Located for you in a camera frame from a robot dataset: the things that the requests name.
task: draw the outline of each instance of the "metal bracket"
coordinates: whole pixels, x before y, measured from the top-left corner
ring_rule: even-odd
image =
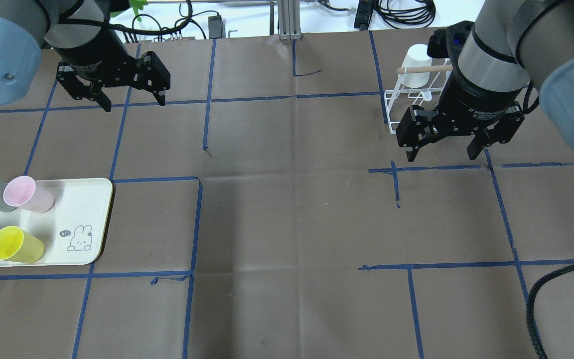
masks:
[[[280,21],[279,39],[301,39],[300,32],[300,1],[278,0],[278,19]]]

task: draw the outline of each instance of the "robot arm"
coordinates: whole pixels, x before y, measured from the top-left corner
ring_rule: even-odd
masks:
[[[111,11],[126,6],[125,0],[0,0],[0,105],[25,96],[45,40],[62,56],[57,81],[75,100],[87,98],[109,112],[103,88],[132,86],[153,93],[164,106],[170,75],[154,52],[134,59],[111,29],[60,23],[107,22]]]
[[[475,23],[437,30],[428,55],[451,59],[453,73],[435,109],[413,105],[401,120],[409,161],[448,136],[474,136],[470,159],[510,141],[524,120],[515,98],[529,80],[574,149],[574,0],[486,0]]]

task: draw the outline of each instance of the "white tray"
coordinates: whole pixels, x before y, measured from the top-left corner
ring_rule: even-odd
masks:
[[[92,263],[101,253],[114,187],[105,178],[38,181],[55,197],[46,213],[0,212],[0,229],[17,225],[45,244],[35,263],[0,261],[0,267],[65,266]]]

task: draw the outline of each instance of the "yellow cup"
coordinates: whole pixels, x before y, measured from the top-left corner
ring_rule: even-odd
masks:
[[[42,241],[16,225],[0,229],[2,261],[34,263],[41,258],[44,249]]]

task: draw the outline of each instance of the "cable bundle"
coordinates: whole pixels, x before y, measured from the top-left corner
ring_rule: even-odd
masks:
[[[384,0],[380,0],[380,3],[374,3],[374,9],[385,23],[394,29],[401,29],[397,25],[424,25],[422,27],[428,27],[435,20],[433,0],[416,0],[416,2],[424,5],[413,9],[391,9],[391,0],[387,0],[386,7],[383,7],[383,2]]]

